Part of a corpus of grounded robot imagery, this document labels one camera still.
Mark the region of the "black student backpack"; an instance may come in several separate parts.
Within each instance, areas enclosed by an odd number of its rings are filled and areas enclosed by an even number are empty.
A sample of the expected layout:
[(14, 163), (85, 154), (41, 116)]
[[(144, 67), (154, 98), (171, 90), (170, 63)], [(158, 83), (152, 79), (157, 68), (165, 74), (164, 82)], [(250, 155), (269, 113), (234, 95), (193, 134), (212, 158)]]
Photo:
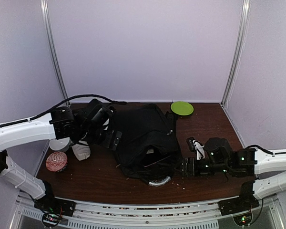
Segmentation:
[[(183, 157), (176, 137), (176, 116), (163, 113), (156, 104), (117, 111), (109, 130), (122, 132), (114, 152), (118, 167), (127, 178), (138, 179), (151, 187), (167, 184)], [(148, 149), (157, 149), (169, 158), (149, 167), (142, 165)]]

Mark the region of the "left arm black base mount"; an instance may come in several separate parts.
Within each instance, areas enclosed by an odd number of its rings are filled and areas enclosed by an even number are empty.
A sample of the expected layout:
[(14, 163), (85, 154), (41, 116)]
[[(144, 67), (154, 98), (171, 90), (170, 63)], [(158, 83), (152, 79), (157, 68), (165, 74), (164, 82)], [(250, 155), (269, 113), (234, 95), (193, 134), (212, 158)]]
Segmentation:
[(44, 196), (40, 199), (32, 199), (34, 207), (43, 213), (54, 213), (59, 216), (72, 217), (75, 211), (76, 203), (70, 200), (60, 198), (49, 198)]

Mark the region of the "aluminium frame post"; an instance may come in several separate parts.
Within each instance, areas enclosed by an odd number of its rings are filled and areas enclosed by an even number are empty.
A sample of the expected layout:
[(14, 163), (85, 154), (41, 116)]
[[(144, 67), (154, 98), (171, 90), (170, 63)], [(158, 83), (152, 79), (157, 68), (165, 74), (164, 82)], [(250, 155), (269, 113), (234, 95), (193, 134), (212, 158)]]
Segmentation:
[(246, 31), (247, 31), (247, 26), (249, 22), (250, 7), (251, 7), (251, 1), (243, 0), (238, 35), (237, 35), (236, 45), (235, 45), (235, 51), (234, 51), (232, 64), (231, 64), (231, 68), (229, 71), (229, 76), (228, 76), (227, 84), (225, 87), (224, 95), (221, 101), (221, 106), (224, 108), (228, 107), (228, 102), (230, 100), (230, 96), (234, 88), (234, 84), (235, 84), (235, 80), (236, 80), (236, 76), (238, 72), (238, 67), (240, 64), (241, 53), (245, 45), (245, 37), (246, 37)]
[(55, 44), (54, 44), (48, 1), (40, 0), (40, 3), (41, 3), (41, 13), (42, 13), (42, 17), (43, 17), (43, 21), (45, 25), (46, 34), (47, 34), (49, 49), (51, 53), (51, 61), (53, 64), (55, 77), (58, 81), (59, 90), (60, 90), (60, 93), (62, 94), (63, 99), (67, 99), (68, 95), (67, 95), (66, 87), (65, 87), (63, 77), (61, 74), (61, 69), (60, 69), (60, 65), (58, 61), (58, 55), (57, 55)]

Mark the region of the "aluminium front rail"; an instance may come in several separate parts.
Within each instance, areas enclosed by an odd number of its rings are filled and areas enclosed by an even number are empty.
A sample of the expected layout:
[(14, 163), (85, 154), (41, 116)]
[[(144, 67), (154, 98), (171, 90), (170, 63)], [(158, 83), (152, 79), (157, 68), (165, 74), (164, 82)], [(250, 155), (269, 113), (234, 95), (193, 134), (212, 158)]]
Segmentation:
[[(219, 201), (121, 205), (89, 201), (75, 202), (72, 216), (63, 216), (54, 229), (286, 229), (280, 202), (276, 196), (264, 199), (261, 206), (241, 213), (222, 215)], [(47, 229), (41, 218), (43, 212), (34, 207), (31, 198), (20, 191), (8, 229)], [(236, 216), (252, 213), (253, 224), (238, 226)]]

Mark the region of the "right aluminium frame post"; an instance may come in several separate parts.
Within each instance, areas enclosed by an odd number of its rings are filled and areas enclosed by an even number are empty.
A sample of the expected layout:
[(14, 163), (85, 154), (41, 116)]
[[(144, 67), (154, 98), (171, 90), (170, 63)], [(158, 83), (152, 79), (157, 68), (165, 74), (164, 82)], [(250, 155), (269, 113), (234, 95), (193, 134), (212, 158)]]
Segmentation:
[(224, 108), (228, 107), (228, 102), (230, 100), (230, 96), (234, 88), (234, 84), (235, 84), (235, 80), (236, 80), (236, 76), (238, 72), (238, 67), (240, 64), (241, 53), (245, 45), (245, 37), (246, 37), (246, 31), (247, 31), (247, 26), (249, 22), (250, 7), (251, 7), (251, 1), (243, 0), (238, 35), (237, 35), (236, 45), (235, 45), (235, 51), (234, 51), (232, 64), (231, 64), (231, 68), (229, 71), (229, 76), (228, 76), (227, 84), (225, 87), (224, 95), (221, 101), (221, 106)]

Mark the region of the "left aluminium frame post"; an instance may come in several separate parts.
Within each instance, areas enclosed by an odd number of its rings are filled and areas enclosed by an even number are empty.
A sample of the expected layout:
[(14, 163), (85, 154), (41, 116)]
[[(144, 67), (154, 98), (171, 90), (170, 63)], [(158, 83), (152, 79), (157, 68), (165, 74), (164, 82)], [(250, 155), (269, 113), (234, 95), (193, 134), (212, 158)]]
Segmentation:
[(40, 0), (40, 3), (41, 3), (41, 13), (42, 13), (42, 17), (43, 17), (43, 21), (45, 25), (46, 34), (47, 34), (49, 49), (51, 53), (51, 61), (53, 64), (55, 77), (58, 81), (59, 90), (60, 90), (60, 93), (62, 94), (63, 99), (67, 99), (68, 95), (67, 95), (66, 87), (65, 87), (63, 77), (61, 74), (61, 69), (60, 69), (60, 65), (58, 61), (58, 55), (57, 55), (55, 44), (54, 44), (48, 1)]

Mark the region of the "red patterned bowl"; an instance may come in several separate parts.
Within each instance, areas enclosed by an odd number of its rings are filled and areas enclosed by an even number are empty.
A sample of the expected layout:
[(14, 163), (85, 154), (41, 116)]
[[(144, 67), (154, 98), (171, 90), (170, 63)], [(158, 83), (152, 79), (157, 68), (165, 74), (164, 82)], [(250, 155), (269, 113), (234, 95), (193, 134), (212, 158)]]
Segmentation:
[(51, 153), (45, 162), (46, 168), (54, 173), (62, 172), (66, 169), (68, 164), (68, 157), (64, 152), (56, 151)]

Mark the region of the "green plate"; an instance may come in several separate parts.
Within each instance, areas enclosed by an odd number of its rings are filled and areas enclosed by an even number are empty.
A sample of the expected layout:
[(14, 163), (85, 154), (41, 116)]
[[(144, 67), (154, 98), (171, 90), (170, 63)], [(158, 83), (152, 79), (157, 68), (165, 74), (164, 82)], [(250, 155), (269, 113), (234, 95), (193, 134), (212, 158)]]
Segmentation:
[(173, 102), (170, 108), (173, 113), (180, 116), (188, 116), (194, 112), (194, 107), (190, 103), (183, 101)]

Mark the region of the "black smartphone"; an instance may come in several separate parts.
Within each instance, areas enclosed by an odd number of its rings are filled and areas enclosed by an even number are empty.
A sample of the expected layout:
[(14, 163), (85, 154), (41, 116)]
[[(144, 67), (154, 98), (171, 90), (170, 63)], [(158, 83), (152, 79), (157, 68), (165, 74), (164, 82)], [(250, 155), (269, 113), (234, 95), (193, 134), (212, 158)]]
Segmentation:
[(146, 155), (142, 160), (142, 165), (144, 167), (149, 167), (169, 157), (170, 155), (162, 155), (159, 150), (151, 148), (147, 150)]

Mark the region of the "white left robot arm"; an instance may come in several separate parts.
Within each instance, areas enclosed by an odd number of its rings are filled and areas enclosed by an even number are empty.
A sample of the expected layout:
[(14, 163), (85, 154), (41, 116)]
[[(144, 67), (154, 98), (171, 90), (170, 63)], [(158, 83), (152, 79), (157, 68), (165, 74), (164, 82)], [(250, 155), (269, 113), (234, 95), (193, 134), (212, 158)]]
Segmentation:
[(78, 160), (86, 160), (90, 145), (115, 150), (122, 133), (109, 129), (114, 109), (97, 99), (79, 110), (55, 106), (50, 110), (22, 120), (0, 124), (0, 177), (28, 193), (49, 212), (59, 208), (51, 185), (28, 173), (16, 164), (8, 150), (48, 142), (52, 149), (71, 148)]

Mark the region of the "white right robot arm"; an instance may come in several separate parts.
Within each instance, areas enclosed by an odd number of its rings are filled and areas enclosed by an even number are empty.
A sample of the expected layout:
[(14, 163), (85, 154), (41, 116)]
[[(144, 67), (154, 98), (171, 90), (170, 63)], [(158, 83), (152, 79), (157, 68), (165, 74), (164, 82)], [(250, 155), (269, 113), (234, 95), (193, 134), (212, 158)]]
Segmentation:
[(253, 200), (286, 190), (286, 149), (267, 150), (250, 145), (234, 151), (227, 139), (218, 137), (208, 139), (205, 144), (192, 137), (186, 142), (196, 157), (183, 159), (180, 170), (184, 177), (216, 173), (236, 178), (255, 177), (241, 186), (235, 199), (238, 210), (246, 210)]

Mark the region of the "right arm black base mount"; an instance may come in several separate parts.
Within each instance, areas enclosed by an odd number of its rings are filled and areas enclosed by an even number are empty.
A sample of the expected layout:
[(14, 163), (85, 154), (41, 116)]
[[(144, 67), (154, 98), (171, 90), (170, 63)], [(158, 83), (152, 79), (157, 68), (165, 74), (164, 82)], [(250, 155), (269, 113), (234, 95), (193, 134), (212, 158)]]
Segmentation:
[(259, 201), (254, 197), (236, 197), (218, 202), (222, 216), (248, 211), (259, 205)]

